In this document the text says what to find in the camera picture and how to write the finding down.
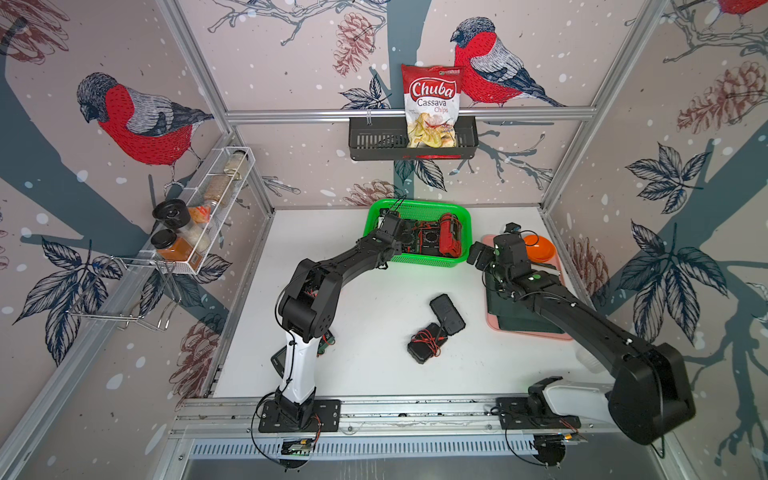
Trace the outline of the green multimeter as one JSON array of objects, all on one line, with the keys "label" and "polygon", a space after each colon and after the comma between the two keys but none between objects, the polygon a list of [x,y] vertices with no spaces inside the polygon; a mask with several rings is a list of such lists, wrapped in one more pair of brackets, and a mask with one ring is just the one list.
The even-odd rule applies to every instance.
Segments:
[{"label": "green multimeter", "polygon": [[[333,346],[335,343],[336,343],[336,338],[331,332],[328,332],[325,335],[323,335],[318,344],[317,356],[321,357],[322,355],[324,355],[326,350],[330,346]],[[285,365],[286,365],[286,355],[287,355],[287,347],[283,346],[270,359],[274,370],[276,371],[277,375],[280,377],[284,375]]]}]

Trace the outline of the green plastic basket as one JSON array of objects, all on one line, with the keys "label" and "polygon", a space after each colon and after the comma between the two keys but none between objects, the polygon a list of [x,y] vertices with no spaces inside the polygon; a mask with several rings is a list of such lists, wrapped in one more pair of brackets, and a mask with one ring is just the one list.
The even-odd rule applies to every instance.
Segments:
[{"label": "green plastic basket", "polygon": [[420,221],[437,221],[439,223],[443,214],[451,213],[458,217],[462,225],[462,255],[459,258],[443,257],[441,254],[439,256],[421,255],[418,248],[418,251],[413,253],[404,253],[402,251],[401,255],[393,257],[394,262],[452,268],[467,260],[473,241],[471,216],[464,207],[419,200],[381,199],[370,207],[363,235],[366,236],[375,231],[379,225],[380,218],[388,211],[398,212],[402,220],[414,220],[417,223]]}]

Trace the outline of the red black large multimeter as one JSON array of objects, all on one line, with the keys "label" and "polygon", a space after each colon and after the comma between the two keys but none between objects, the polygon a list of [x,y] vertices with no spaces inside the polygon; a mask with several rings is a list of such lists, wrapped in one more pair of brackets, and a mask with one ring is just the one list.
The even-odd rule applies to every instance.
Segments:
[{"label": "red black large multimeter", "polygon": [[415,230],[418,233],[419,253],[439,256],[440,224],[437,221],[420,221]]}]

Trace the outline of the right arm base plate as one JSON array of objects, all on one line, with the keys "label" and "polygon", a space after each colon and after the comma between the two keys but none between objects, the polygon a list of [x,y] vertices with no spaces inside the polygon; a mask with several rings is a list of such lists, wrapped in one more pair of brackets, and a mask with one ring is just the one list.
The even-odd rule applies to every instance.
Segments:
[{"label": "right arm base plate", "polygon": [[506,430],[547,430],[565,429],[576,431],[581,428],[578,416],[556,414],[542,397],[514,396],[496,399],[494,412]]}]

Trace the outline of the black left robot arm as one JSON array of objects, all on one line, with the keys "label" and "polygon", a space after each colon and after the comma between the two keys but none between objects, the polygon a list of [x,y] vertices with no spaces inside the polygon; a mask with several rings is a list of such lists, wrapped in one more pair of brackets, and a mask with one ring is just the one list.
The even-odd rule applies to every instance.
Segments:
[{"label": "black left robot arm", "polygon": [[386,268],[402,253],[400,224],[400,215],[388,211],[349,250],[319,262],[302,260],[282,290],[276,319],[285,331],[286,357],[275,401],[279,412],[297,425],[306,426],[313,415],[318,346],[333,323],[342,288],[368,271]]}]

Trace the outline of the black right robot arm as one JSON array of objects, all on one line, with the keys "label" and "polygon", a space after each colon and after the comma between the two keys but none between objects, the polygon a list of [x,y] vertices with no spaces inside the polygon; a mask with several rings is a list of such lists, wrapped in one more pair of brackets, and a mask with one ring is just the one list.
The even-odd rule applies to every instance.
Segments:
[{"label": "black right robot arm", "polygon": [[562,329],[613,377],[612,385],[575,388],[548,407],[561,415],[595,418],[615,425],[632,441],[649,445],[696,415],[685,362],[667,343],[653,345],[620,328],[574,296],[546,271],[533,268],[518,225],[510,223],[491,245],[474,243],[467,261],[492,279],[503,297]]}]

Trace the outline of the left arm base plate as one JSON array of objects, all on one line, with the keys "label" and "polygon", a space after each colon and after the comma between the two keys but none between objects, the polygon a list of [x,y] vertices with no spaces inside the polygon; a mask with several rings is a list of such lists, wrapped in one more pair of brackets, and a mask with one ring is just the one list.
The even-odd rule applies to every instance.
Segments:
[{"label": "left arm base plate", "polygon": [[287,400],[267,400],[257,413],[259,433],[337,432],[341,402],[313,400],[302,405]]}]

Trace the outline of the black case with leads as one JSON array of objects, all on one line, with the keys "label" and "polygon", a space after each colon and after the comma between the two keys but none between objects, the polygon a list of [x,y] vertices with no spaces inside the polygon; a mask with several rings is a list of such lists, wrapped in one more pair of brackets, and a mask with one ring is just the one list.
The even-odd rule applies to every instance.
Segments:
[{"label": "black case with leads", "polygon": [[420,365],[441,354],[449,336],[438,323],[430,323],[415,333],[406,346],[409,355]]}]

